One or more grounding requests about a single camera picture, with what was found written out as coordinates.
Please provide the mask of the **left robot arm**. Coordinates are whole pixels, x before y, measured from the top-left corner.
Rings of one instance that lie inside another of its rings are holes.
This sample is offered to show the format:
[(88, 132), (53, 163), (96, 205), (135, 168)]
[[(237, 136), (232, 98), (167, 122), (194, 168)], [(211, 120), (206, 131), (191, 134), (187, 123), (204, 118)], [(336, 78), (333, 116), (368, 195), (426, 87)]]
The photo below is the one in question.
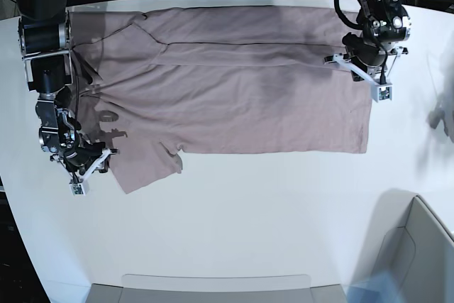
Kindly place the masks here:
[(341, 11), (340, 0), (333, 1), (339, 19), (347, 27), (359, 31), (360, 35), (345, 35), (342, 43), (346, 54), (338, 58), (325, 57), (324, 62), (345, 62), (356, 82), (371, 79), (377, 84), (386, 84), (387, 58), (399, 54), (395, 44), (408, 40), (411, 33), (404, 0), (357, 0), (360, 11), (355, 22)]

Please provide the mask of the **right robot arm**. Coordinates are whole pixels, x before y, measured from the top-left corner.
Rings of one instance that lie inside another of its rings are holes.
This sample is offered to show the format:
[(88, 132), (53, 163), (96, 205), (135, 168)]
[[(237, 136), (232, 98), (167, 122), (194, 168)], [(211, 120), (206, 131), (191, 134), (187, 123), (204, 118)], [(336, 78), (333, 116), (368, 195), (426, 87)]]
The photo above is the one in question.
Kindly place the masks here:
[(73, 61), (67, 0), (16, 0), (18, 36), (28, 88), (38, 93), (41, 148), (59, 162), (75, 182), (95, 171), (105, 173), (116, 150), (82, 135), (78, 119), (79, 74)]

